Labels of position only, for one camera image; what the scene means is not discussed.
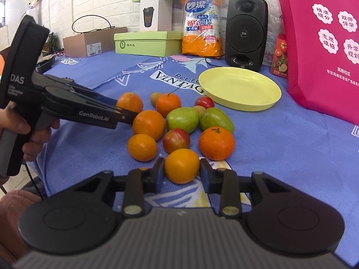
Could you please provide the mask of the person's left hand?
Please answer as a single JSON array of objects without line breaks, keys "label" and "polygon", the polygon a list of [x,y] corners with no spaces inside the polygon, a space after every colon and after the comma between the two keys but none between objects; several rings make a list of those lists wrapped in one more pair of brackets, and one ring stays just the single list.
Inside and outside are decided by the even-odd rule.
[{"label": "person's left hand", "polygon": [[50,141],[52,130],[59,127],[60,120],[54,119],[47,128],[33,132],[28,122],[16,112],[13,102],[1,109],[1,140],[6,133],[31,136],[21,148],[23,160],[26,162],[33,162],[37,158],[43,146]]}]

